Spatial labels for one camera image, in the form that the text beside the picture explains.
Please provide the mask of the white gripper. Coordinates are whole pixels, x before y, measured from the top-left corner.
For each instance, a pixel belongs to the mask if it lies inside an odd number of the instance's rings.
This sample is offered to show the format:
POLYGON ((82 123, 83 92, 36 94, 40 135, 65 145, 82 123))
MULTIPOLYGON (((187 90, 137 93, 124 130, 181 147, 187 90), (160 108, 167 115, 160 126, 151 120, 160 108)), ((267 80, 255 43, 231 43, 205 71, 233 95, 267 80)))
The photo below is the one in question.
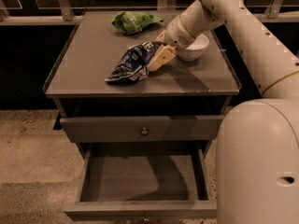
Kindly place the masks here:
POLYGON ((170 62, 176 56, 177 49, 186 49, 192 44, 196 36, 192 33, 192 27, 194 26, 194 17, 186 14, 177 15, 172 21, 168 23, 165 31, 154 39, 155 42, 161 44, 155 55, 151 58, 146 65, 149 72, 154 72, 161 68, 163 65, 170 62))

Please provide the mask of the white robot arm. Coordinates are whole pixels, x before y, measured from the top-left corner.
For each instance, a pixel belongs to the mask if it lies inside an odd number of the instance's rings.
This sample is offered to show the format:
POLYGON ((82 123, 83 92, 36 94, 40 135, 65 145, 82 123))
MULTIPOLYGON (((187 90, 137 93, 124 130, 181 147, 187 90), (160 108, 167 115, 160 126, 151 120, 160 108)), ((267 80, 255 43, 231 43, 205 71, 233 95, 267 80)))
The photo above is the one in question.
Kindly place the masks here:
POLYGON ((234 107, 217 137, 218 224, 299 224, 299 64, 244 0, 196 0, 159 40, 185 49, 225 24, 260 98, 234 107))

